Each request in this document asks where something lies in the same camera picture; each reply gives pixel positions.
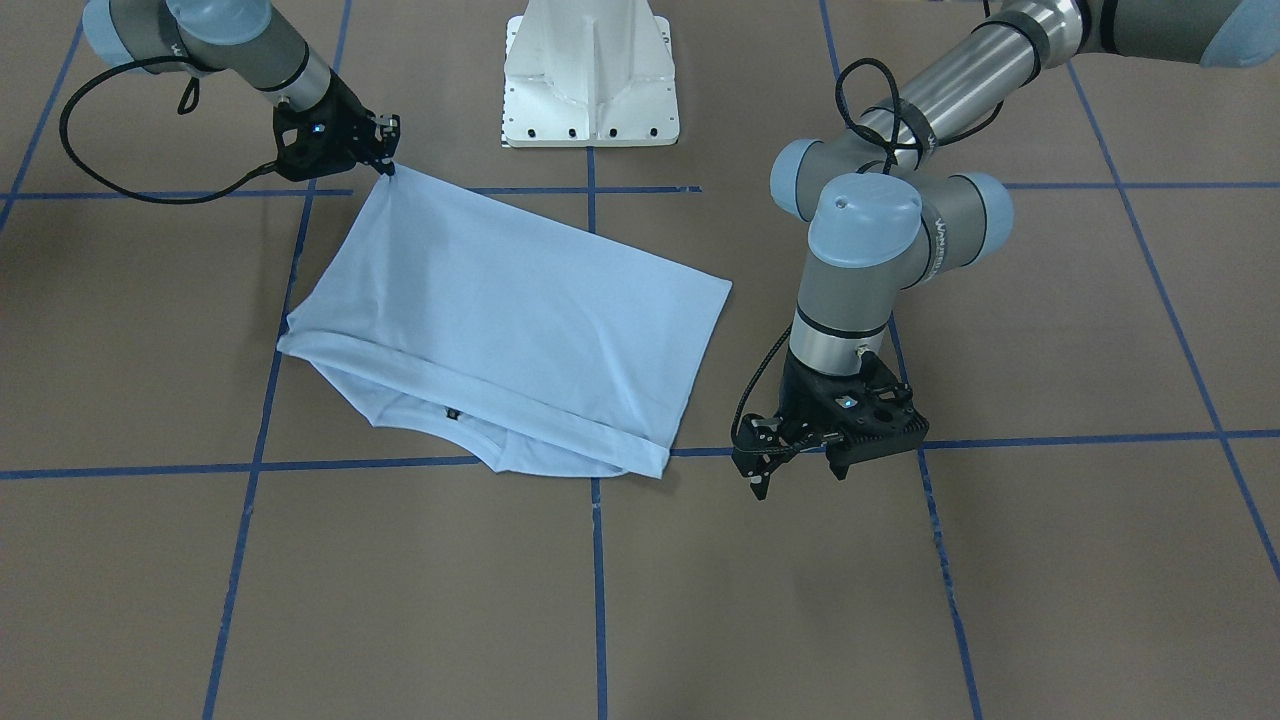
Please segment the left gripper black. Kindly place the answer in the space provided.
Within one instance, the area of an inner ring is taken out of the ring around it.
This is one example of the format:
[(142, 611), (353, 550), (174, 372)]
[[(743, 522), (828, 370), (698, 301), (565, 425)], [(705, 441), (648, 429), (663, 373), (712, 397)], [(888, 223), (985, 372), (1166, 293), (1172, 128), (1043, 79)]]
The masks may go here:
[(829, 375), (787, 355), (777, 416), (745, 415), (739, 420), (731, 459), (758, 501), (765, 500), (771, 478), (781, 466), (804, 450), (828, 443), (829, 384)]

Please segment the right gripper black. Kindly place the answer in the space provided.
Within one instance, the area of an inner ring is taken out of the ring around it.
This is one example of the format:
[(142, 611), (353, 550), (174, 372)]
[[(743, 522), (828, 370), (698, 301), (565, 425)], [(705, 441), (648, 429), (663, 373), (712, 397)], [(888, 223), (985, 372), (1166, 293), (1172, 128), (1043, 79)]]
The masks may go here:
[(332, 72), (326, 92), (310, 109), (310, 138), (324, 161), (365, 161), (380, 176), (394, 176), (401, 117), (374, 115)]

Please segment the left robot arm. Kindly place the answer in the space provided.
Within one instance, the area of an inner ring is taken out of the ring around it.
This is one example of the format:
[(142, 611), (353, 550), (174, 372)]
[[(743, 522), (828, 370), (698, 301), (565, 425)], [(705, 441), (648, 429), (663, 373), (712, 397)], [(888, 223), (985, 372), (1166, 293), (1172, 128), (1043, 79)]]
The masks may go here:
[(788, 143), (771, 170), (774, 202), (806, 223), (806, 261), (774, 343), (780, 405), (769, 416), (737, 409), (732, 421), (732, 460), (755, 498), (810, 448), (842, 480), (854, 464), (923, 446), (931, 425), (881, 357), (895, 301), (1001, 249), (1014, 208), (992, 176), (922, 168), (986, 128), (1011, 94), (1088, 53), (1257, 67), (1277, 54), (1277, 4), (1004, 1), (906, 83), (873, 58), (845, 67), (835, 85), (844, 133)]

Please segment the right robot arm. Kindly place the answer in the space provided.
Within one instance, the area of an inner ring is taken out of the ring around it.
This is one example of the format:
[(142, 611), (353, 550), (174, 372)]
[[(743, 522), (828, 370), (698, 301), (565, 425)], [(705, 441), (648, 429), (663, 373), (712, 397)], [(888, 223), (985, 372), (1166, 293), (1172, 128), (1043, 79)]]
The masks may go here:
[(401, 119), (370, 111), (270, 1), (90, 1), (82, 29), (111, 69), (237, 73), (273, 106), (269, 168), (288, 181), (396, 172)]

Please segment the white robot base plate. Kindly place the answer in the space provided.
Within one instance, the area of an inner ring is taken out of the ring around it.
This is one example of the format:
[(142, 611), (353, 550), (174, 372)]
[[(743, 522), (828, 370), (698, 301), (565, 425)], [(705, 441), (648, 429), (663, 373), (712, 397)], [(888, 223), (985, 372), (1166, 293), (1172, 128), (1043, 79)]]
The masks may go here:
[(669, 20), (648, 1), (530, 1), (506, 23), (509, 149), (655, 147), (681, 119)]

